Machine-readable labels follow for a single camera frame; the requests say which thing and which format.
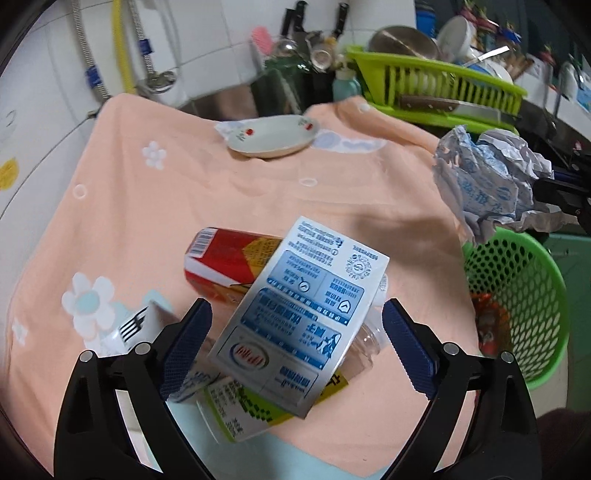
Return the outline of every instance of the metal bowl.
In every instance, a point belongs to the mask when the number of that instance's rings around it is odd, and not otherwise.
[[[369,40],[368,51],[410,55],[427,60],[439,60],[440,52],[432,38],[416,28],[395,25],[378,30]]]

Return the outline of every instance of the black knife handle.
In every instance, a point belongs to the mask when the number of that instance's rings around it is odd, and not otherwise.
[[[287,38],[290,33],[291,22],[294,19],[294,14],[296,13],[293,8],[286,8],[285,15],[283,17],[283,25],[281,26],[281,36]]]
[[[336,28],[333,31],[333,37],[337,40],[345,30],[345,22],[347,21],[347,14],[349,13],[349,4],[345,2],[339,3],[339,15],[336,19]]]
[[[307,6],[308,2],[304,2],[304,0],[300,0],[295,4],[294,32],[304,31],[304,14]]]

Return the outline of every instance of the small white box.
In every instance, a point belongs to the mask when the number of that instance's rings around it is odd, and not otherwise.
[[[361,327],[388,261],[300,217],[230,318],[209,361],[305,417]]]

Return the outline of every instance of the yellow hose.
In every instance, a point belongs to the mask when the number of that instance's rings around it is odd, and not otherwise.
[[[117,57],[117,66],[123,80],[123,87],[126,93],[137,95],[135,90],[134,72],[131,68],[129,53],[127,52],[127,43],[125,42],[125,31],[123,27],[123,17],[121,14],[122,0],[113,0],[113,41],[115,42],[115,56]]]

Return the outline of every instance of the lime green dish drainer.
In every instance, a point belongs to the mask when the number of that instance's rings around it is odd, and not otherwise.
[[[475,134],[491,128],[517,133],[515,127],[501,122],[493,124],[452,113],[407,111],[398,106],[399,95],[421,95],[460,100],[517,115],[527,95],[527,91],[517,85],[458,65],[406,55],[371,53],[357,45],[349,46],[347,55],[355,61],[363,77],[366,99],[387,115],[434,127],[466,125],[467,131]]]
[[[497,228],[485,245],[464,247],[472,293],[492,293],[509,313],[512,351],[529,389],[543,385],[569,342],[566,286],[558,266],[527,233]]]

